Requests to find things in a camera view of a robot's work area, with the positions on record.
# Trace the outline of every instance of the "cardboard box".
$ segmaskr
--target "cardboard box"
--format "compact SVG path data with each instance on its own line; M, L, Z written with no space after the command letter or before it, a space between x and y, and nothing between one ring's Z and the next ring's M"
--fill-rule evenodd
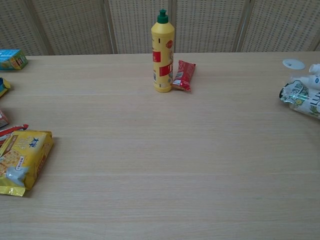
M27 63L20 49L0 49L0 70L21 70Z

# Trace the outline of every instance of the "red label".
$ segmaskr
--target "red label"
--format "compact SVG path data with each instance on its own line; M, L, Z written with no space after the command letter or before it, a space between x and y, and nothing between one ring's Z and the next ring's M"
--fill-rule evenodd
M173 44L174 44L174 42L173 42L172 40L170 40L170 41L168 41L168 42L166 43L165 46L166 46L168 49L170 49Z
M152 51L153 61L156 63L161 62L161 52L160 51Z
M162 76L165 76L165 75L168 75L169 73L172 72L172 63L168 64L167 66L162 66L159 68L159 76L162 77Z

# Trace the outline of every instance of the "yellow snack package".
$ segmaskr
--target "yellow snack package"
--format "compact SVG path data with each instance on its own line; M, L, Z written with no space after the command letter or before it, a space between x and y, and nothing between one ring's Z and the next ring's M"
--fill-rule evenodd
M22 197L31 189L53 143L50 131L14 131L0 148L0 194Z

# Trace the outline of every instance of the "candy wrapper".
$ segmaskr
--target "candy wrapper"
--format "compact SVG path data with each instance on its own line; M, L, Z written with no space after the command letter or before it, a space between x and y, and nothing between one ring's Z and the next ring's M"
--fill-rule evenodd
M289 103L289 107L297 112L320 119L320 91L306 87L295 80L285 85L280 92L280 100Z
M0 97L8 91L10 88L10 83L4 78L0 77Z
M5 140L10 137L10 135L14 132L14 131L24 131L27 130L27 128L29 127L28 124L23 124L22 126L13 126L10 127L8 129L4 129L0 131L0 147L2 144L4 144Z
M0 148L0 194L22 197L31 189L52 145L50 131L14 131Z
M196 65L194 63L179 60L179 69L172 83L172 87L191 92L190 81L195 68Z
M6 115L0 110L0 128L9 124L9 120Z

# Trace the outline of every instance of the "wicker wall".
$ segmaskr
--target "wicker wall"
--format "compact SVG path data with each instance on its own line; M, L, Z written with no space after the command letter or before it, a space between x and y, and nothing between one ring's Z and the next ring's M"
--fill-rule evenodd
M151 52L161 8L175 51L320 51L320 0L0 0L0 48L27 55Z

